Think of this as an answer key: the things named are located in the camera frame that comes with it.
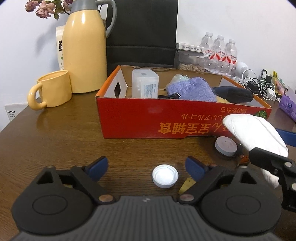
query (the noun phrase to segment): mug handle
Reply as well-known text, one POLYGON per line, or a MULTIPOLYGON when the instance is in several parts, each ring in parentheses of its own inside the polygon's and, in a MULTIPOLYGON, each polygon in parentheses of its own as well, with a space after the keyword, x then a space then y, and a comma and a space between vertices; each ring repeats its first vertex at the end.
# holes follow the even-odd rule
POLYGON ((116 3, 114 2, 114 0, 101 0, 101 1, 96 1, 96 5, 100 6, 100 5, 104 5, 104 4, 111 4, 112 9, 113 9, 113 15, 112 15, 112 20, 111 20, 111 24, 110 26, 107 28, 106 30, 106 38, 109 37, 109 35, 111 34, 111 31, 114 27, 115 21, 116 21, 116 17, 117 17, 117 8, 116 8, 116 3))
POLYGON ((33 110, 41 110, 43 108, 45 108, 47 106, 46 102, 41 102, 41 103, 38 103, 36 101, 36 93, 37 93, 37 90, 39 90, 40 88, 42 87, 42 84, 41 83, 38 83, 36 85, 34 85, 29 93, 28 93, 28 97, 27 97, 27 100, 28 100, 28 105, 33 109, 33 110))

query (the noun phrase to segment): yellow thermos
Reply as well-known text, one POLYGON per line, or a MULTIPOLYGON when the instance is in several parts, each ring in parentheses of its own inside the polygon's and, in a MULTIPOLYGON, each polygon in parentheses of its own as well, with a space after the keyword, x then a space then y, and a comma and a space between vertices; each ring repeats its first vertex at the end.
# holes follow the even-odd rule
POLYGON ((75 0, 64 28, 64 69, 69 71, 72 93, 86 93, 101 88, 107 79, 106 37, 112 31, 117 15, 113 0, 75 0), (105 27, 99 5, 111 4, 111 25, 105 27))

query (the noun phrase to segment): screw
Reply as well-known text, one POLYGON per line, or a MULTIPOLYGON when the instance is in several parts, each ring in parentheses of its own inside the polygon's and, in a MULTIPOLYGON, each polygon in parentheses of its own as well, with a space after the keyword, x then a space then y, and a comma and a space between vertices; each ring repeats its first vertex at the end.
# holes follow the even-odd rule
POLYGON ((113 200, 113 196, 109 195, 109 194, 104 194, 104 195, 99 196, 99 200, 101 202, 111 202, 113 200))
POLYGON ((191 194, 182 194, 180 200, 183 202, 191 202, 194 200, 194 196, 191 194))
POLYGON ((292 163, 287 161, 287 162, 285 162, 285 166, 286 167, 291 167, 292 166, 292 163))

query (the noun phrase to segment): black office chair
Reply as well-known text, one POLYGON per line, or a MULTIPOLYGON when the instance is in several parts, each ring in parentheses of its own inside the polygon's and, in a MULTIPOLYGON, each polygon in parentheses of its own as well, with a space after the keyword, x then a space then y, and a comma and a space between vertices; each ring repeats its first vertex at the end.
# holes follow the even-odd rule
MULTIPOLYGON (((178 0, 115 0, 117 20, 107 38, 108 74, 118 65, 172 68, 178 0)), ((107 23, 112 8, 107 11, 107 23)))

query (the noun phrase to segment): thermos handle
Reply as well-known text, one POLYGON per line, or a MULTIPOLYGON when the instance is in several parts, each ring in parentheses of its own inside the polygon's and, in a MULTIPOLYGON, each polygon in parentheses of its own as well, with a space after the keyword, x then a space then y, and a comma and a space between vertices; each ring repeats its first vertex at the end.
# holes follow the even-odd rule
POLYGON ((112 29, 113 29, 113 27, 114 27, 115 21, 116 21, 117 8, 116 8, 116 3, 113 0, 96 1, 96 5, 97 6, 104 5, 104 4, 111 4, 112 5, 112 9, 113 9, 112 21, 111 21, 110 26, 106 30, 106 38, 108 38, 109 35, 110 35, 110 33, 111 33, 111 31, 112 31, 112 29))

